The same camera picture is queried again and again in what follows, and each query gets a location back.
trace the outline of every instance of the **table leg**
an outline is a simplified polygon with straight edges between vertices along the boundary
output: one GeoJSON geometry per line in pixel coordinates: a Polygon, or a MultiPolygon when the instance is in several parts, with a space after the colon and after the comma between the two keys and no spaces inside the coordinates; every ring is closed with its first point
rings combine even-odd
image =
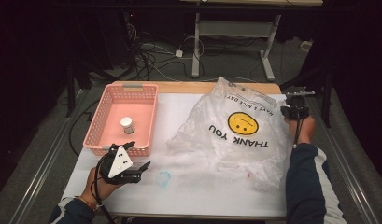
{"type": "Polygon", "coordinates": [[[200,13],[196,13],[196,19],[194,22],[194,52],[193,61],[191,67],[191,75],[193,77],[199,77],[199,61],[200,61],[200,49],[199,49],[199,37],[200,37],[200,13]]]}
{"type": "Polygon", "coordinates": [[[269,56],[270,49],[273,45],[273,41],[275,40],[275,35],[276,35],[278,23],[280,22],[280,18],[281,18],[281,15],[275,16],[275,21],[273,22],[273,24],[271,26],[270,33],[269,33],[269,36],[267,38],[266,49],[261,50],[261,52],[260,52],[262,65],[263,65],[263,68],[265,70],[267,80],[269,80],[269,81],[275,80],[275,75],[273,74],[272,66],[269,63],[268,56],[269,56]]]}

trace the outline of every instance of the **pink plastic basket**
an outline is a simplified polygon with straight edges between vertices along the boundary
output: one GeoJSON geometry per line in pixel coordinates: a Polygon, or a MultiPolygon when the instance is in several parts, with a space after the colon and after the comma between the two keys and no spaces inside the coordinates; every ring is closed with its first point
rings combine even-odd
{"type": "Polygon", "coordinates": [[[109,84],[86,134],[83,146],[95,155],[103,156],[112,145],[135,141],[127,150],[130,157],[150,155],[154,117],[158,98],[158,86],[153,84],[109,84]],[[121,119],[133,120],[134,132],[125,133],[121,119]]]}

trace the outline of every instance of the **white table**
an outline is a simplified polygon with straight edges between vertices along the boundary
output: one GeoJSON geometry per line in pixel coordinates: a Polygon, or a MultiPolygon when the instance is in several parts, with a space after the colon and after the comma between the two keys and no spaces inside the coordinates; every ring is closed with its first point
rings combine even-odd
{"type": "MultiPolygon", "coordinates": [[[[193,164],[186,156],[167,153],[171,139],[188,118],[201,93],[159,93],[155,132],[149,158],[151,165],[138,184],[116,190],[104,201],[113,215],[124,217],[194,217],[282,220],[285,194],[258,192],[247,178],[228,179],[206,172],[207,164],[193,164]]],[[[284,99],[281,94],[271,95],[284,99]]],[[[83,148],[63,197],[79,195],[91,168],[100,158],[83,148]]]]}

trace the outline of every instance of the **yellow smiley face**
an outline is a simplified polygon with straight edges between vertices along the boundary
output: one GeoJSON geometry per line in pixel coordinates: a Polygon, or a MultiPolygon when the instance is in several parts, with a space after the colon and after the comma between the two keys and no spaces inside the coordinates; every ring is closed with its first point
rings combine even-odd
{"type": "Polygon", "coordinates": [[[234,133],[243,135],[254,134],[259,128],[257,120],[243,112],[232,113],[228,118],[228,125],[234,133]]]}

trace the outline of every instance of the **plastic bag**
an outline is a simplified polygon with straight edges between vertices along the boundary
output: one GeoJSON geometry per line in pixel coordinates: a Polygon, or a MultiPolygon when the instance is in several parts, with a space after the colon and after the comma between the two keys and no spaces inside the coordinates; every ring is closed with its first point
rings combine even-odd
{"type": "Polygon", "coordinates": [[[257,189],[279,189],[290,147],[283,104],[220,77],[167,143],[168,150],[202,154],[222,176],[236,179],[247,173],[257,189]]]}

